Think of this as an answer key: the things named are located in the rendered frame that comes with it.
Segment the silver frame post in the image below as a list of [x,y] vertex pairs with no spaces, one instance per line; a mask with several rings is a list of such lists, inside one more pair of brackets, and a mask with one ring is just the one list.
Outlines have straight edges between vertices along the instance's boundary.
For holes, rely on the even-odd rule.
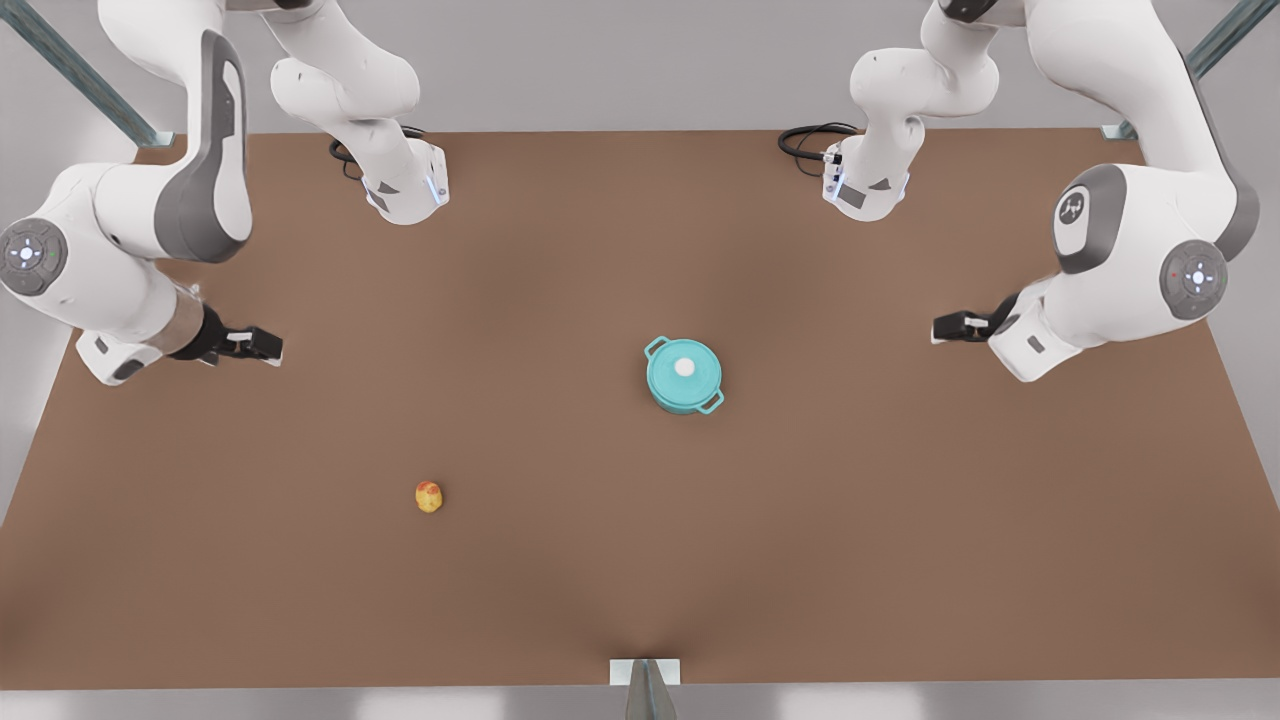
[[1217,24],[1187,54],[1187,67],[1193,79],[1210,73],[1277,6],[1280,0],[1235,0]]
[[173,132],[151,127],[27,0],[0,0],[0,20],[8,23],[137,147],[164,149],[173,145]]
[[671,685],[681,684],[678,659],[612,659],[611,685],[626,685],[623,720],[678,720]]

